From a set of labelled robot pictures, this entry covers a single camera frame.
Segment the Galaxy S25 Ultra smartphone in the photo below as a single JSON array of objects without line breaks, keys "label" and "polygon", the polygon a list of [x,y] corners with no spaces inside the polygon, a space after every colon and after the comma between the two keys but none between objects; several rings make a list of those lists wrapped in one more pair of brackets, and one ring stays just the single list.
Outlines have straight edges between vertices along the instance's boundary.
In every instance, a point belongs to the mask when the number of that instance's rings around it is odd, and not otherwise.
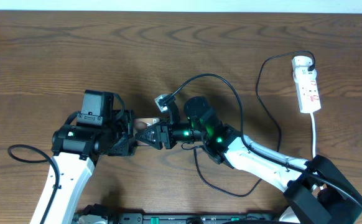
[{"label": "Galaxy S25 Ultra smartphone", "polygon": [[137,118],[134,120],[134,136],[138,146],[159,148],[159,137],[157,135],[159,121],[159,118]]}]

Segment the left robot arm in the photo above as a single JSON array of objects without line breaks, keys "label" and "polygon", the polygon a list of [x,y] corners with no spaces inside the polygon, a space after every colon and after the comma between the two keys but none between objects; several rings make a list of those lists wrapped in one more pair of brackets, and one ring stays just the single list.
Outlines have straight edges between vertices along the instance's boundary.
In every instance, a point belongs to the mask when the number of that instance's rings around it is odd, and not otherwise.
[{"label": "left robot arm", "polygon": [[81,193],[101,156],[133,156],[134,112],[113,108],[116,93],[87,90],[80,111],[54,132],[47,181],[32,223],[71,223]]}]

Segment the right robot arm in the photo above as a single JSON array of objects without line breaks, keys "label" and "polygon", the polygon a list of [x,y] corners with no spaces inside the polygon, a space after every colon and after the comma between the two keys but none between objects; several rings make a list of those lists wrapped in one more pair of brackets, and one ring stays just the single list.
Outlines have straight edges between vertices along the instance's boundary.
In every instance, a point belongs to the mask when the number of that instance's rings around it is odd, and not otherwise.
[{"label": "right robot arm", "polygon": [[138,141],[156,149],[200,141],[215,163],[253,174],[283,193],[289,206],[280,222],[354,223],[362,214],[362,196],[326,157],[308,161],[268,149],[223,124],[203,96],[186,102],[186,121],[175,120],[179,109],[171,96],[155,102],[170,117],[138,131]]}]

